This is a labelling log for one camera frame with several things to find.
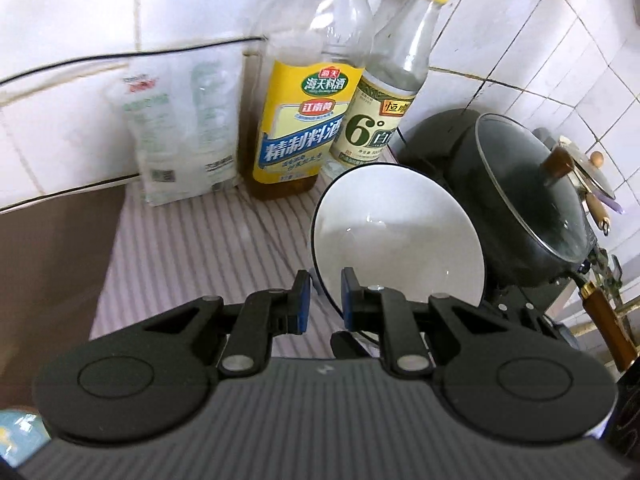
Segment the blue fried egg plate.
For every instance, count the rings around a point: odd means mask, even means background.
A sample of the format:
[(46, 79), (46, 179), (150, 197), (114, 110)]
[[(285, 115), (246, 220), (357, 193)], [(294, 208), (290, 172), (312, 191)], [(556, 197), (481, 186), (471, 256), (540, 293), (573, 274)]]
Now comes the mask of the blue fried egg plate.
[(11, 467), (26, 462), (49, 441), (49, 433), (37, 412), (21, 408), (0, 412), (0, 452)]

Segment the striped table cloth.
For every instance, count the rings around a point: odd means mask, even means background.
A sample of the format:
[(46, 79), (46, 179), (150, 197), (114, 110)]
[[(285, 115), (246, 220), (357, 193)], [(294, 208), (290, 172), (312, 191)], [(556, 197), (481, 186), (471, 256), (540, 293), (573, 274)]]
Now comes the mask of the striped table cloth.
[(321, 176), (309, 192), (269, 202), (237, 186), (153, 207), (129, 182), (91, 337), (201, 296), (235, 304), (287, 288), (312, 267), (310, 222), (328, 184)]

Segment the black pot with glass lid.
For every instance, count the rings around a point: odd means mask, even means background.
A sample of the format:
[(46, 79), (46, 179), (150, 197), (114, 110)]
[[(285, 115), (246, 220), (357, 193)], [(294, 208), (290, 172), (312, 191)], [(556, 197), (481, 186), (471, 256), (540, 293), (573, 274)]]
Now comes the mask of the black pot with glass lid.
[(536, 287), (587, 270), (597, 239), (568, 177), (567, 150), (547, 148), (510, 117), (460, 108), (400, 138), (398, 162), (454, 196), (495, 280)]

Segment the white vinegar bottle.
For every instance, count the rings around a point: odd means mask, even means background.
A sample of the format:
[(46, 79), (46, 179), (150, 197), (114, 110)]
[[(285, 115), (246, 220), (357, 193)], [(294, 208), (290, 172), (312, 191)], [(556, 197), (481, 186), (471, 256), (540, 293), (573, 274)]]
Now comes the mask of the white vinegar bottle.
[(449, 0), (404, 0), (374, 36), (352, 102), (322, 167), (334, 179), (376, 162), (421, 90), (434, 30)]

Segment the white salt bag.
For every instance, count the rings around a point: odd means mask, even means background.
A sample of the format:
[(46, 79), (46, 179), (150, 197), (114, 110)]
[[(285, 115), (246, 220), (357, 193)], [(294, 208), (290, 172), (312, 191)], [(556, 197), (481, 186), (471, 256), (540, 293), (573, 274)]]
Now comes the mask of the white salt bag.
[(129, 62), (105, 91), (134, 139), (144, 199), (162, 206), (239, 181), (243, 48), (209, 48)]

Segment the yellow label cooking wine bottle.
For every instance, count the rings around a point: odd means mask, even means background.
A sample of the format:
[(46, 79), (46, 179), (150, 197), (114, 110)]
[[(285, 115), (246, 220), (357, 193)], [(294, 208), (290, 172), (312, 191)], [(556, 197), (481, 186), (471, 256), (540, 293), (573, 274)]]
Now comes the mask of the yellow label cooking wine bottle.
[(337, 137), (373, 42), (369, 0), (272, 0), (258, 18), (242, 175), (250, 196), (309, 191)]

